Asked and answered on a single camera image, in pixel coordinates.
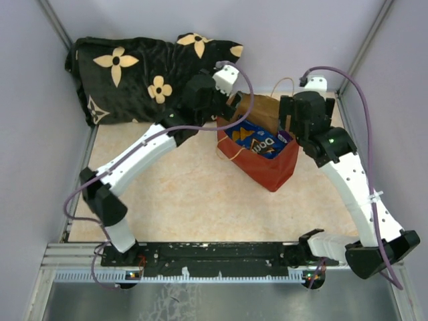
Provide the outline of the blue Doritos chip bag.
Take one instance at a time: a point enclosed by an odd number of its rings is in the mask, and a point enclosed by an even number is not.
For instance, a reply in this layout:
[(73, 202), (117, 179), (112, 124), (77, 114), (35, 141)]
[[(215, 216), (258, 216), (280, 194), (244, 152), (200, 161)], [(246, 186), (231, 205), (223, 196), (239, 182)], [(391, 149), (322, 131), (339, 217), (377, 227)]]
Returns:
[(288, 145), (265, 128), (244, 120), (225, 131), (226, 135), (240, 147), (250, 150), (266, 159), (276, 158)]

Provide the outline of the red brown paper bag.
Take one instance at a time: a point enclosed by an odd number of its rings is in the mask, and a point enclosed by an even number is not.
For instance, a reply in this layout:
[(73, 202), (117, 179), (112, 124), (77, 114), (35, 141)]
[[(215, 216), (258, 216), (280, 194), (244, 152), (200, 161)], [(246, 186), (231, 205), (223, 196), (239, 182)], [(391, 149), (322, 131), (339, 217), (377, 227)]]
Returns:
[[(279, 128), (279, 107), (280, 101), (272, 96), (256, 94), (251, 113), (245, 120), (277, 134), (284, 130)], [(234, 143), (225, 131), (217, 132), (217, 151), (268, 191), (277, 191), (294, 174), (299, 147), (293, 136), (293, 141), (276, 158), (266, 159)]]

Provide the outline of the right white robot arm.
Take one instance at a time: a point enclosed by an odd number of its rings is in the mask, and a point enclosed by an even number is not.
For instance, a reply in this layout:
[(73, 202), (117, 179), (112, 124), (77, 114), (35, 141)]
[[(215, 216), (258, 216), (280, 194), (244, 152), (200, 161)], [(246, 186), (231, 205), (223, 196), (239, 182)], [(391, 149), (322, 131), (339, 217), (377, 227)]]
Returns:
[(298, 145), (335, 186), (358, 231), (350, 237), (315, 229), (301, 236), (298, 254), (308, 265), (321, 257), (347, 263), (367, 279), (402, 260), (421, 240), (395, 220), (380, 192), (370, 191), (355, 143), (344, 128), (331, 125), (334, 105), (315, 91), (280, 98), (280, 120), (290, 119)]

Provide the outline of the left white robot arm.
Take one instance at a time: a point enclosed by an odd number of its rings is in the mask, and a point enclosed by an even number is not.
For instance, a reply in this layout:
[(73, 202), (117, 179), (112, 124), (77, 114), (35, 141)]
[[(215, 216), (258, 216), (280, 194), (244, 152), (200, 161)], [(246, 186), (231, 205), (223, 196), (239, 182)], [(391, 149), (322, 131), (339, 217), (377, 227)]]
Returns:
[(124, 152), (95, 171), (81, 171), (83, 200), (104, 228), (116, 259), (124, 265), (138, 260), (139, 249), (125, 218), (128, 208), (120, 196), (158, 159), (205, 129), (206, 122), (234, 115), (227, 100), (238, 75), (231, 65), (217, 67), (213, 74), (199, 72), (187, 82), (179, 103), (165, 110)]

